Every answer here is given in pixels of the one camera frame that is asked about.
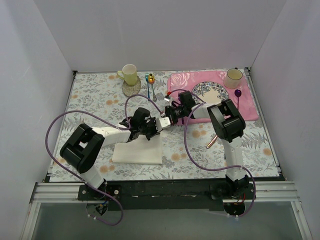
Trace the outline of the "white cloth napkin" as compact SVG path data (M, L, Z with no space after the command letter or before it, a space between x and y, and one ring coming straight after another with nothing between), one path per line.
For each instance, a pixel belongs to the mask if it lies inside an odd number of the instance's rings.
M117 143L114 147L112 161L122 164L160 165L163 157L162 134L150 140L144 135L128 143Z

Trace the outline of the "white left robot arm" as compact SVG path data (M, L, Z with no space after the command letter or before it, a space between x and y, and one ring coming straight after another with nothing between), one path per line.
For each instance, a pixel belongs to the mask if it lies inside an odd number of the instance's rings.
M161 118L151 117L145 108L138 108L134 115L116 126L90 127L80 124L60 150L60 156L79 173L82 181L91 185L89 194L95 200L106 196L105 180L94 167L103 146L129 143L144 135L147 140L162 130Z

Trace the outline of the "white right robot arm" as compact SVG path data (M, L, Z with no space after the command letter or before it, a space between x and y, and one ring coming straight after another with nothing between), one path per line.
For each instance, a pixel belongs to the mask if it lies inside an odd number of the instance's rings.
M246 191L249 190L250 174L243 166L242 136L246 123L239 110L231 99L216 104L196 103L190 91L183 91L178 94L178 97L179 103L171 101L164 110L170 123L172 125L177 124L178 121L184 123L186 134L190 119L209 119L215 135L222 141L226 167L209 169L195 164L198 168L211 172L226 170L225 182L215 186L213 194L217 198L244 198Z

